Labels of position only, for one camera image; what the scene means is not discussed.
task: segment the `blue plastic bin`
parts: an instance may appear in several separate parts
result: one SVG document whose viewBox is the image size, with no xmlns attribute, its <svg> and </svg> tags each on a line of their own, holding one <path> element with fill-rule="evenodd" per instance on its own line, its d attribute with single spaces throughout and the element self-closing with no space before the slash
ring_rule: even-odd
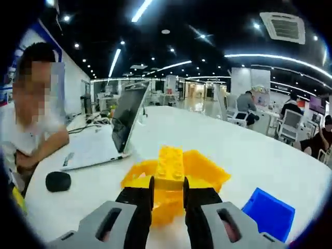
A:
<svg viewBox="0 0 332 249">
<path fill-rule="evenodd" d="M 257 223 L 259 232 L 286 241 L 294 219 L 293 207 L 256 188 L 242 211 Z"/>
</svg>

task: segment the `man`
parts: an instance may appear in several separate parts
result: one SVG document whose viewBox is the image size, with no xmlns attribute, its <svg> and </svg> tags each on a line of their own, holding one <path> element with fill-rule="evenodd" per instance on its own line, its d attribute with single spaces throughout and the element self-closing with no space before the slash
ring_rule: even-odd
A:
<svg viewBox="0 0 332 249">
<path fill-rule="evenodd" d="M 299 113 L 302 115 L 301 109 L 297 106 L 297 95 L 293 92 L 290 93 L 290 100 L 288 100 L 284 106 L 282 107 L 282 110 L 280 112 L 280 119 L 284 119 L 286 110 L 292 110 L 296 113 Z"/>
<path fill-rule="evenodd" d="M 332 119 L 330 115 L 325 118 L 325 128 L 319 128 L 319 132 L 311 139 L 295 142 L 293 146 L 304 153 L 318 159 L 320 149 L 327 151 L 332 144 Z"/>
<path fill-rule="evenodd" d="M 257 111 L 255 103 L 253 101 L 253 94 L 250 91 L 246 91 L 245 94 L 241 94 L 237 100 L 238 111 L 248 113 L 249 110 Z M 249 113 L 247 117 L 247 126 L 253 125 L 255 121 L 258 121 L 259 117 L 253 113 Z"/>
<path fill-rule="evenodd" d="M 1 145 L 4 163 L 21 173 L 26 185 L 37 164 L 68 144 L 66 127 L 48 101 L 52 47 L 36 43 L 26 48 L 13 83 L 13 105 L 2 113 Z"/>
</svg>

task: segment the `black ceiling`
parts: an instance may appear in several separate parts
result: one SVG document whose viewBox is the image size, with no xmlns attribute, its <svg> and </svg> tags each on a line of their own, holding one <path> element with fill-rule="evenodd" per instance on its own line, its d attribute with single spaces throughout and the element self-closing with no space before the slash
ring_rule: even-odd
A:
<svg viewBox="0 0 332 249">
<path fill-rule="evenodd" d="M 44 25 L 72 57 L 72 59 L 93 79 L 90 70 L 97 78 L 107 78 L 117 49 L 121 54 L 112 77 L 123 77 L 133 73 L 134 77 L 163 68 L 168 65 L 191 60 L 192 63 L 152 74 L 162 77 L 172 72 L 186 77 L 221 75 L 229 76 L 232 67 L 262 68 L 273 66 L 286 68 L 299 73 L 271 69 L 274 81 L 316 94 L 331 93 L 321 83 L 332 87 L 332 80 L 307 66 L 279 59 L 248 57 L 225 58 L 226 54 L 260 53 L 274 54 L 302 60 L 330 72 L 327 56 L 323 67 L 326 44 L 316 33 L 306 17 L 288 1 L 217 1 L 217 0 L 154 0 L 137 23 L 131 19 L 144 0 L 79 1 L 59 0 L 59 23 L 62 31 L 49 18 L 48 9 L 42 16 Z M 306 29 L 306 43 L 300 45 L 270 38 L 260 16 L 260 12 L 282 12 L 303 18 Z M 63 21 L 65 15 L 70 21 Z M 253 24 L 260 25 L 260 30 Z M 170 30 L 170 34 L 161 31 Z M 131 70 L 134 64 L 144 64 L 144 70 Z"/>
</svg>

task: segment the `table surface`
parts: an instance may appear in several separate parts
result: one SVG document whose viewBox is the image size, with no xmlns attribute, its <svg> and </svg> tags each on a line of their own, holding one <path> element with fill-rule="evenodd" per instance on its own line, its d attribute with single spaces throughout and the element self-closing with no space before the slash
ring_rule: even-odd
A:
<svg viewBox="0 0 332 249">
<path fill-rule="evenodd" d="M 136 124 L 134 152 L 123 160 L 68 171 L 69 191 L 50 193 L 49 172 L 61 167 L 57 151 L 38 165 L 26 193 L 27 219 L 45 242 L 69 230 L 120 193 L 120 181 L 143 159 L 158 158 L 162 145 L 197 149 L 231 174 L 219 195 L 242 208 L 256 187 L 295 208 L 287 242 L 295 239 L 319 211 L 329 188 L 331 170 L 316 159 L 260 133 L 187 110 L 168 106 L 146 108 L 148 118 Z M 70 127 L 79 126 L 80 117 Z M 146 248 L 190 248 L 183 217 L 163 228 L 151 228 Z"/>
</svg>

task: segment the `black computer mouse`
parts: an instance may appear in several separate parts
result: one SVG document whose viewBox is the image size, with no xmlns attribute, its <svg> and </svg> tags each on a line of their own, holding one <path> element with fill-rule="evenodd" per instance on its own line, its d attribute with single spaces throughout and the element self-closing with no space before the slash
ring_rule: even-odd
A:
<svg viewBox="0 0 332 249">
<path fill-rule="evenodd" d="M 71 176 L 64 172 L 51 172 L 46 176 L 46 188 L 50 192 L 66 191 L 70 188 Z"/>
</svg>

